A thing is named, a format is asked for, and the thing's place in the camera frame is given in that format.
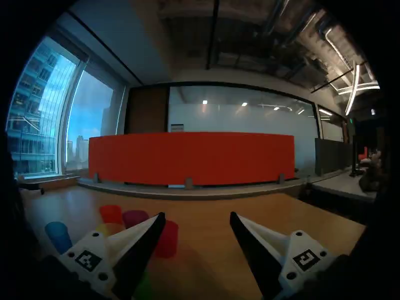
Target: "yellow cup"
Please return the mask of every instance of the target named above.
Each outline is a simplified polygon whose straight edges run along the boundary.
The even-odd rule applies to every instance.
[[[115,223],[103,223],[99,224],[95,230],[102,233],[105,237],[109,237],[125,230],[125,226]]]

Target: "wooden table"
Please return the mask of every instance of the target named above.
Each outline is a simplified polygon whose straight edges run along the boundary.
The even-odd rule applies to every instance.
[[[98,208],[117,204],[145,210],[179,225],[174,258],[152,258],[147,267],[154,299],[255,299],[261,293],[229,225],[231,211],[285,235],[301,229],[335,254],[348,254],[364,230],[351,220],[285,194],[209,200],[173,201],[133,198],[73,186],[25,201],[42,248],[55,250],[44,227],[52,221],[68,226],[73,243],[100,224]]]

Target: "glass building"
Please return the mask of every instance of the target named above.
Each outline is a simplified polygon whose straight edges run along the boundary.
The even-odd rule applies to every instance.
[[[62,109],[77,64],[45,38],[14,91],[6,132],[16,174],[55,174]]]

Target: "cubicle divider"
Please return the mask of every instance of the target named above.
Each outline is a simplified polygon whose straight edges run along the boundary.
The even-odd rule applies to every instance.
[[[89,175],[146,185],[235,185],[295,177],[292,135],[163,132],[93,137]]]
[[[315,139],[315,173],[318,176],[345,169],[352,164],[352,144]]]

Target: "blue cup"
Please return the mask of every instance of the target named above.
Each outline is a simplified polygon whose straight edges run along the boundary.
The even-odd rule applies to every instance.
[[[45,226],[44,230],[59,254],[65,253],[72,247],[68,228],[64,223],[50,222]]]

